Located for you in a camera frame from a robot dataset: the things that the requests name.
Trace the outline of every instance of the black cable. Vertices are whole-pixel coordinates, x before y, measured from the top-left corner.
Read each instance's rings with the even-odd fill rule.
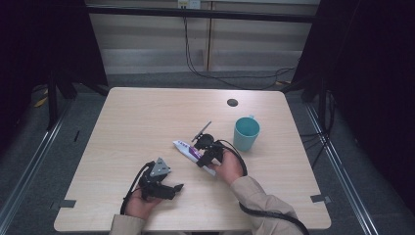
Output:
[[[317,145],[317,144],[319,144],[320,142],[321,142],[321,139],[317,140],[314,144],[307,146],[307,147],[305,148],[305,150],[307,151],[307,150],[311,149],[312,147],[316,146],[316,145]]]
[[[227,150],[231,151],[237,157],[237,159],[239,160],[239,162],[241,164],[242,171],[243,171],[243,176],[247,176],[248,175],[247,166],[245,165],[245,162],[242,159],[242,156],[239,154],[239,152],[236,150],[236,148],[226,140],[218,140],[218,142],[225,142],[225,143],[229,144],[232,147],[232,149],[227,147],[227,146],[218,145],[218,144],[212,144],[210,146],[221,147],[221,148],[224,148],[224,149],[227,149]],[[298,219],[296,219],[294,217],[291,217],[289,215],[278,213],[278,212],[272,212],[272,211],[256,211],[256,210],[248,209],[247,207],[245,207],[241,203],[239,203],[239,207],[241,208],[242,212],[245,212],[245,213],[253,215],[253,216],[273,217],[273,218],[279,218],[279,219],[289,221],[289,222],[295,224],[303,234],[305,234],[305,235],[309,234],[307,228],[305,227],[305,225],[301,221],[299,221]]]
[[[326,148],[329,138],[330,138],[330,134],[334,125],[334,120],[335,120],[335,112],[336,112],[336,103],[334,102],[333,99],[333,95],[331,93],[330,90],[327,91],[329,93],[329,112],[330,112],[330,122],[329,122],[329,126],[326,128],[326,131],[324,134],[322,134],[323,136],[321,137],[321,140],[323,141],[323,146],[321,147],[320,151],[317,154],[317,157],[315,158],[315,160],[313,161],[313,163],[311,164],[311,168],[314,169],[315,165],[317,164],[321,154],[323,153],[324,148]],[[306,148],[309,149],[310,147],[316,145],[317,143],[314,143],[311,146],[308,146]]]
[[[121,209],[120,209],[120,212],[119,212],[120,214],[125,214],[125,208],[127,207],[127,203],[128,203],[128,201],[129,201],[129,199],[130,199],[130,197],[131,197],[132,193],[133,193],[134,191],[136,191],[136,190],[133,190],[133,189],[134,189],[135,185],[137,184],[137,180],[138,180],[138,178],[140,177],[141,173],[143,173],[143,171],[144,171],[144,169],[145,169],[146,167],[151,166],[153,163],[154,163],[154,162],[149,162],[149,163],[146,163],[146,164],[145,164],[145,165],[144,165],[144,166],[140,169],[140,171],[138,171],[137,176],[135,176],[134,181],[132,182],[131,187],[130,187],[130,189],[128,190],[127,195],[125,195],[125,198],[123,198],[122,205],[121,205]]]
[[[294,90],[300,90],[303,89],[303,87],[310,81],[312,80],[313,75],[312,74],[308,74],[305,76],[305,78],[297,81],[297,82],[293,82],[290,83],[289,85],[283,87],[280,91],[284,94],[287,94],[288,92],[294,91]]]
[[[312,133],[312,134],[300,134],[300,137],[312,137],[312,136],[318,136],[318,135],[323,135],[325,132],[316,132],[316,133]]]
[[[314,136],[314,137],[312,137],[311,139],[304,140],[304,141],[302,141],[302,144],[305,144],[305,143],[307,143],[307,142],[313,141],[313,140],[315,140],[317,137],[318,137],[318,135],[315,135],[315,136]]]
[[[189,46],[188,29],[187,29],[187,18],[183,18],[183,23],[184,23],[184,30],[185,30],[187,67],[189,68],[189,70],[192,73],[194,73],[198,76],[201,76],[201,77],[204,77],[204,78],[209,78],[209,79],[216,79],[216,80],[221,81],[221,82],[223,82],[227,85],[230,85],[230,86],[233,86],[233,87],[236,87],[236,88],[239,88],[239,89],[243,89],[243,90],[265,90],[265,89],[270,88],[270,87],[275,85],[275,83],[278,81],[278,76],[279,75],[282,75],[284,73],[287,73],[288,71],[292,71],[292,70],[297,68],[297,67],[282,68],[282,69],[279,69],[279,70],[275,71],[275,74],[273,74],[273,75],[265,75],[265,76],[212,76],[212,75],[207,75],[207,74],[201,74],[195,69],[195,67],[193,65],[193,62],[192,62],[192,57],[190,56],[190,46]],[[264,87],[260,87],[260,88],[242,87],[242,86],[232,84],[228,81],[222,80],[222,79],[226,79],[226,78],[271,78],[271,77],[275,77],[274,81],[271,84],[269,84],[267,86],[264,86]]]
[[[311,168],[312,168],[312,169],[314,169],[315,165],[317,164],[317,161],[318,161],[318,159],[320,158],[321,153],[323,153],[323,150],[324,150],[324,148],[326,147],[326,145],[327,145],[327,141],[324,141],[323,146],[321,147],[320,151],[319,151],[319,152],[318,152],[318,154],[317,154],[317,157],[315,157],[315,160],[313,161],[313,163],[312,163],[312,165],[311,165]]]

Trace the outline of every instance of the wire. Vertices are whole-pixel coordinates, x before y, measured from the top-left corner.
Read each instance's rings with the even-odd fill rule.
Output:
[[[243,89],[243,90],[265,90],[265,89],[268,89],[268,88],[275,85],[275,83],[278,81],[278,76],[279,75],[282,75],[282,74],[287,73],[289,71],[295,70],[297,68],[297,67],[282,68],[282,69],[278,69],[277,71],[275,71],[275,73],[272,74],[272,75],[264,75],[264,76],[249,76],[249,75],[244,75],[244,76],[212,76],[212,75],[207,75],[207,74],[201,74],[195,69],[195,66],[193,65],[193,62],[192,62],[192,57],[190,55],[187,18],[185,18],[185,17],[183,18],[183,23],[184,23],[185,43],[186,43],[186,64],[187,64],[187,67],[189,68],[189,70],[192,73],[194,73],[198,76],[208,78],[208,79],[215,79],[215,80],[218,80],[218,81],[220,81],[222,83],[225,83],[227,85],[230,85],[230,86],[233,86],[233,87],[236,87],[236,88],[239,88],[239,89]],[[248,87],[238,86],[238,85],[232,84],[228,81],[222,80],[222,79],[226,79],[226,78],[272,78],[272,77],[274,77],[274,80],[273,80],[272,83],[270,83],[269,85],[266,85],[264,87],[260,87],[260,88],[248,88]]]
[[[239,160],[241,167],[242,167],[242,171],[243,171],[243,175],[247,176],[248,175],[248,170],[247,170],[247,166],[245,165],[244,160],[242,159],[242,156],[239,154],[238,150],[236,150],[236,148],[229,143],[226,140],[217,140],[218,142],[225,142],[227,144],[229,144],[232,148],[229,148],[227,146],[224,145],[218,145],[218,144],[211,144],[210,146],[214,146],[214,147],[221,147],[224,149],[227,149],[229,151],[231,151]],[[283,213],[279,213],[279,212],[273,212],[273,211],[256,211],[256,210],[252,210],[252,209],[248,209],[247,207],[245,207],[243,204],[239,203],[239,207],[241,208],[241,210],[247,214],[253,215],[253,216],[260,216],[260,217],[273,217],[273,218],[279,218],[279,219],[283,219],[283,220],[287,220],[290,221],[291,223],[293,223],[294,225],[296,225],[299,230],[305,234],[308,235],[308,230],[307,228],[304,226],[304,224],[299,221],[298,219],[288,216],[286,214]]]
[[[308,142],[310,142],[310,141],[313,141],[313,140],[315,140],[317,137],[318,137],[318,135],[315,135],[315,136],[314,136],[314,137],[312,137],[311,139],[304,140],[304,141],[302,141],[302,144],[305,144],[305,143],[308,143]]]
[[[134,181],[132,181],[131,187],[129,188],[127,195],[125,195],[125,198],[123,198],[122,201],[122,205],[121,205],[121,209],[120,209],[120,214],[125,214],[125,208],[127,207],[127,203],[132,195],[132,193],[135,191],[133,190],[133,188],[135,187],[135,185],[137,184],[137,180],[140,177],[140,175],[143,173],[144,169],[153,165],[154,161],[151,161],[149,163],[146,163],[141,169],[140,171],[138,171],[137,176],[135,176]]]
[[[316,133],[312,133],[312,134],[300,134],[301,137],[312,137],[312,136],[318,136],[318,135],[322,135],[325,132],[316,132]]]
[[[330,90],[327,91],[327,93],[329,93],[329,112],[330,112],[330,122],[329,122],[329,126],[326,129],[326,131],[323,131],[324,134],[322,134],[321,140],[323,141],[323,146],[321,147],[320,151],[317,154],[317,157],[315,158],[315,160],[313,161],[313,163],[311,164],[311,168],[314,169],[315,165],[317,164],[318,160],[320,159],[321,154],[323,153],[323,150],[326,148],[328,142],[329,142],[329,138],[330,138],[330,134],[334,125],[334,120],[335,120],[335,112],[336,112],[336,102],[334,102],[334,98],[333,98],[333,94]],[[317,143],[314,143],[311,146],[308,146],[305,150],[315,146]]]
[[[132,193],[134,193],[137,190],[141,190],[141,189],[143,189],[143,188],[136,188],[136,189],[134,189],[134,191],[132,191]]]

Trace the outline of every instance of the black device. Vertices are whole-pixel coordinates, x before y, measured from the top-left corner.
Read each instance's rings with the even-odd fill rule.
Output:
[[[214,159],[222,163],[223,147],[219,140],[214,141],[213,136],[209,134],[201,134],[194,146],[197,150],[205,150],[202,157],[196,162],[198,167],[208,166],[212,164]]]
[[[183,184],[178,184],[174,187],[162,185],[161,182],[170,172],[170,167],[167,166],[162,158],[158,158],[156,162],[151,161],[146,163],[138,172],[127,195],[123,199],[120,213],[125,213],[128,200],[135,190],[141,190],[141,198],[143,200],[147,200],[149,197],[172,200],[176,196],[176,193],[181,191]],[[138,188],[134,189],[137,179]]]

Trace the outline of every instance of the hand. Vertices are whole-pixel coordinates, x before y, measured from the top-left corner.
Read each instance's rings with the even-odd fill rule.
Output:
[[[153,208],[161,201],[162,199],[160,198],[148,198],[147,200],[142,199],[141,189],[136,188],[127,203],[125,214],[147,220]]]
[[[209,167],[214,169],[219,177],[229,186],[233,181],[242,177],[244,173],[238,158],[229,150],[223,150],[223,160],[221,165],[211,164]]]

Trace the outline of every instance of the teal mug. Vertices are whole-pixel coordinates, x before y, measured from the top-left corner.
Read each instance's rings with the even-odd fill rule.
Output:
[[[253,146],[259,130],[259,123],[254,116],[239,118],[235,123],[234,147],[239,151],[248,151]]]

